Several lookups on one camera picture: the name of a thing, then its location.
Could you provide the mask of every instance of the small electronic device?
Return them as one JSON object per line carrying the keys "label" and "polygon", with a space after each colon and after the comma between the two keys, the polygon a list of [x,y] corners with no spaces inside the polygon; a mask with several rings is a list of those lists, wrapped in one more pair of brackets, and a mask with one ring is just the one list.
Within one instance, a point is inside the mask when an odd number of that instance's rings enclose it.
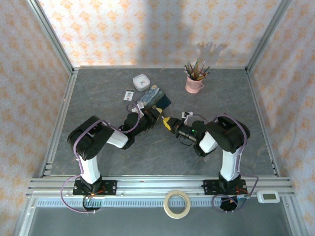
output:
{"label": "small electronic device", "polygon": [[280,197],[276,190],[259,190],[257,191],[259,203],[279,203]]}
{"label": "small electronic device", "polygon": [[150,80],[146,75],[138,75],[137,77],[134,77],[132,81],[133,85],[139,92],[142,92],[150,87]]}
{"label": "small electronic device", "polygon": [[125,101],[132,101],[133,94],[134,94],[133,89],[126,89],[124,100]]}

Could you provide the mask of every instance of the black mounting plate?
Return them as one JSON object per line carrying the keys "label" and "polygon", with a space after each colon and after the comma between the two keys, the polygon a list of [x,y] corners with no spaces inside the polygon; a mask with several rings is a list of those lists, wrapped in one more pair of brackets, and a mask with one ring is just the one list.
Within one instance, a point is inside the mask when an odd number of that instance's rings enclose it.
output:
{"label": "black mounting plate", "polygon": [[[98,193],[98,196],[104,195],[116,195],[117,190],[117,180],[102,180],[101,188],[105,188],[104,192]],[[73,195],[89,195],[90,193],[86,191],[86,187],[81,182],[81,180],[77,179],[74,182]]]}
{"label": "black mounting plate", "polygon": [[201,187],[203,187],[205,195],[241,195],[247,193],[246,181],[244,179],[240,179],[235,187],[228,189],[226,192],[223,192],[220,188],[218,179],[205,179]]}

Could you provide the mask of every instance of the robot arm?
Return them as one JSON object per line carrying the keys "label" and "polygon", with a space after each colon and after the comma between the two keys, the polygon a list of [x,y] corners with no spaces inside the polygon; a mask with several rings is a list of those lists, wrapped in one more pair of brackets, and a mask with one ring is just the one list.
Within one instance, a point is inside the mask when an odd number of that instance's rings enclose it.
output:
{"label": "robot arm", "polygon": [[[107,144],[112,144],[121,149],[127,149],[134,143],[134,137],[149,128],[152,128],[158,120],[162,110],[159,108],[150,108],[144,110],[144,115],[138,120],[138,113],[130,113],[124,124],[120,127],[122,131],[131,130],[124,134],[113,129],[104,122],[94,126],[77,143],[75,152],[80,157],[83,173],[81,173],[81,182],[89,192],[95,193],[101,188],[101,174],[97,167],[97,154]],[[90,117],[68,136],[68,143],[71,149],[79,136],[87,130],[92,124],[100,120],[96,116]]]}
{"label": "robot arm", "polygon": [[[176,135],[183,136],[195,144],[193,146],[197,155],[205,157],[219,145],[223,149],[222,168],[219,173],[220,188],[223,191],[235,186],[239,176],[239,150],[244,143],[241,129],[227,117],[218,117],[217,121],[204,124],[195,121],[191,127],[184,124],[185,118],[164,118],[163,123],[168,130]],[[250,137],[248,128],[240,123],[245,130],[247,139]]]}

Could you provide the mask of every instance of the orange floral pattern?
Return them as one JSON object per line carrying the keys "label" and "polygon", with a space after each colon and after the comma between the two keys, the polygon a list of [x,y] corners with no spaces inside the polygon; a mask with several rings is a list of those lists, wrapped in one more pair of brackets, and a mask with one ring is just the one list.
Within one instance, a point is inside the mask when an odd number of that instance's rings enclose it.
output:
{"label": "orange floral pattern", "polygon": [[283,175],[291,176],[315,232],[315,4],[293,1],[253,72],[253,85]]}
{"label": "orange floral pattern", "polygon": [[280,0],[39,0],[73,66],[245,67]]}
{"label": "orange floral pattern", "polygon": [[1,1],[0,13],[0,234],[10,236],[42,164],[68,74],[27,1]]}

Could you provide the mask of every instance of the card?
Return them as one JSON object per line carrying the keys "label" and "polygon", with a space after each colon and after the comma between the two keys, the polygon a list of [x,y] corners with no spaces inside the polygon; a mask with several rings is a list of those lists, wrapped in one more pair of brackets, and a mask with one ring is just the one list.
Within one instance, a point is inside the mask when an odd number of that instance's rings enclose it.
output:
{"label": "card", "polygon": [[134,94],[134,89],[126,89],[124,100],[132,101],[133,94]]}

